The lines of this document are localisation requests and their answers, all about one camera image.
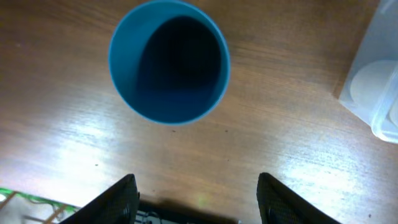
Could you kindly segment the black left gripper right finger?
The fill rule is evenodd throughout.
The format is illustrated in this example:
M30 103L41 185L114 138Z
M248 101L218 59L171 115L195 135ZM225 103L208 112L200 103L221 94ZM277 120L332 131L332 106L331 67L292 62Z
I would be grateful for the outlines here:
M262 224L339 224L267 172L259 174L256 196Z

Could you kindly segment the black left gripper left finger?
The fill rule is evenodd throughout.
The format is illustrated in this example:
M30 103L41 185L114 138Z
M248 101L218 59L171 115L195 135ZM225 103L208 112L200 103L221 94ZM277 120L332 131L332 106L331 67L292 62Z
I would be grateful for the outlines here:
M60 224L134 224L139 192L128 174Z

